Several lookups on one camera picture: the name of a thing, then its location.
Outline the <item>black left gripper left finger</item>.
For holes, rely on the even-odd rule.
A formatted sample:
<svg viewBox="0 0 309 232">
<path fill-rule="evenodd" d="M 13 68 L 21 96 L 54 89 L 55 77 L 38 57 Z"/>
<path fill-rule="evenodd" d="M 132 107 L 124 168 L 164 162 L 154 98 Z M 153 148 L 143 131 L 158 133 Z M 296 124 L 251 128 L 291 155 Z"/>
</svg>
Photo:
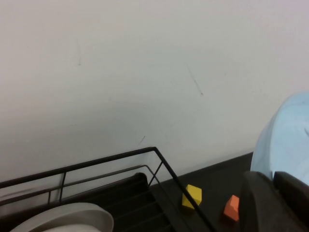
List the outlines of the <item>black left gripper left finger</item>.
<svg viewBox="0 0 309 232">
<path fill-rule="evenodd" d="M 246 172 L 240 193 L 242 232 L 285 232 L 287 208 L 272 182 L 259 172 Z"/>
</svg>

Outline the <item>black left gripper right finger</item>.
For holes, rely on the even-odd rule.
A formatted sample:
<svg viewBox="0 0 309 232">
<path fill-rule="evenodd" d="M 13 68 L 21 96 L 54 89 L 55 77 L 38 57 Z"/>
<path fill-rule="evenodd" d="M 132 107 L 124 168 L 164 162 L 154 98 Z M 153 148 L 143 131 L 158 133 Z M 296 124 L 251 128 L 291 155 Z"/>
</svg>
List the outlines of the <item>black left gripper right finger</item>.
<svg viewBox="0 0 309 232">
<path fill-rule="evenodd" d="M 274 186 L 300 221 L 309 228 L 309 186 L 286 172 L 275 172 Z"/>
</svg>

